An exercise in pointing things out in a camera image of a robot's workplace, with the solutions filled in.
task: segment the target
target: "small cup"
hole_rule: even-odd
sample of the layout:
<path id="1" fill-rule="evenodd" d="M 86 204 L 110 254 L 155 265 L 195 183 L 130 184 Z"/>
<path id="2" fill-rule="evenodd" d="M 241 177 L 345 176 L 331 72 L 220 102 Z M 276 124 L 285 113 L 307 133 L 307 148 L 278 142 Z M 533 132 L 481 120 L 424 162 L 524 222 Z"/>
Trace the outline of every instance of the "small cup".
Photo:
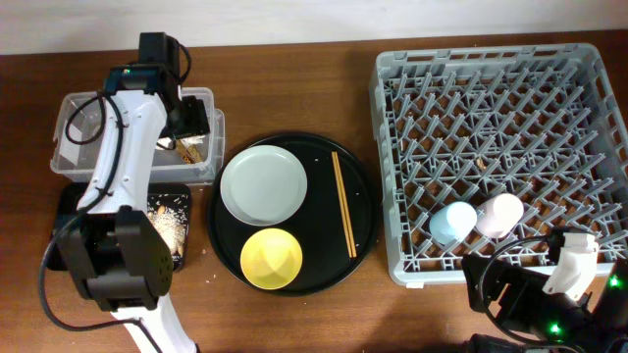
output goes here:
<path id="1" fill-rule="evenodd" d="M 454 202 L 438 211 L 430 220 L 430 233 L 440 244 L 462 240 L 478 220 L 473 206 L 466 202 Z"/>
<path id="2" fill-rule="evenodd" d="M 500 194 L 478 208 L 481 214 L 475 229 L 486 237 L 499 239 L 507 235 L 523 217 L 523 203 L 517 196 Z"/>

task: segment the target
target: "light blue cup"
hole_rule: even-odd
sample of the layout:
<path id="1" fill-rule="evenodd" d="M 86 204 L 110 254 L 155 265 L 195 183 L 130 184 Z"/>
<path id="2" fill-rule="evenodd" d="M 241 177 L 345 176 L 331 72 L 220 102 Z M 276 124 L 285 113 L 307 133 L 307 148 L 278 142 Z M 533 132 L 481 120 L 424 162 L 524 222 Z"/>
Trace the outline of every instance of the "light blue cup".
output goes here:
<path id="1" fill-rule="evenodd" d="M 430 219 L 430 233 L 440 244 L 463 240 L 478 222 L 473 206 L 466 202 L 454 202 L 438 211 Z"/>

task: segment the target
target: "white wall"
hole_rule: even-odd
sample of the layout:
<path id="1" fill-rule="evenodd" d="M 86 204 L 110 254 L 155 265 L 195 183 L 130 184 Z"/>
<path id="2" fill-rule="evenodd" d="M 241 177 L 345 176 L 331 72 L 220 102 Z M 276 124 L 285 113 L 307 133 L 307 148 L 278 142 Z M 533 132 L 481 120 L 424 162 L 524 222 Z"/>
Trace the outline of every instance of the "white wall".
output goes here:
<path id="1" fill-rule="evenodd" d="M 1 0 L 0 53 L 628 27 L 627 0 Z"/>

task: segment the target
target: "yellow bowl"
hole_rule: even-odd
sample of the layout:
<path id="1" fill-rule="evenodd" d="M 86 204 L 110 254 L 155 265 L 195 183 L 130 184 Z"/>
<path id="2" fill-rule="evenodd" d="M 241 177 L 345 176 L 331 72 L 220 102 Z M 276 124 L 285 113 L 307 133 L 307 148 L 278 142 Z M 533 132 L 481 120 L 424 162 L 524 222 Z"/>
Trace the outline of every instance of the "yellow bowl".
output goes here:
<path id="1" fill-rule="evenodd" d="M 246 279 L 262 289 L 279 289 L 292 282 L 303 263 L 298 241 L 285 230 L 267 228 L 253 234 L 242 247 L 239 265 Z"/>

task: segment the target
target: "plastic dish rack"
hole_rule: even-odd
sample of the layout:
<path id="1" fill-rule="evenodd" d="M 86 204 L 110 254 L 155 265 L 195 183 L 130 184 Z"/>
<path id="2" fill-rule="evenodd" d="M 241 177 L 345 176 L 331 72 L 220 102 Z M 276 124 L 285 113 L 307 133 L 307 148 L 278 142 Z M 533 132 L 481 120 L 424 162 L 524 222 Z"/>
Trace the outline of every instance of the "plastic dish rack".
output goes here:
<path id="1" fill-rule="evenodd" d="M 370 94 L 396 283 L 464 282 L 464 254 L 488 257 L 555 226 L 596 236 L 599 275 L 628 255 L 628 134 L 594 46 L 386 52 Z M 479 206 L 503 192 L 525 207 L 508 236 L 432 239 L 428 220 L 443 206 Z M 546 274 L 555 265 L 543 243 L 502 259 Z"/>

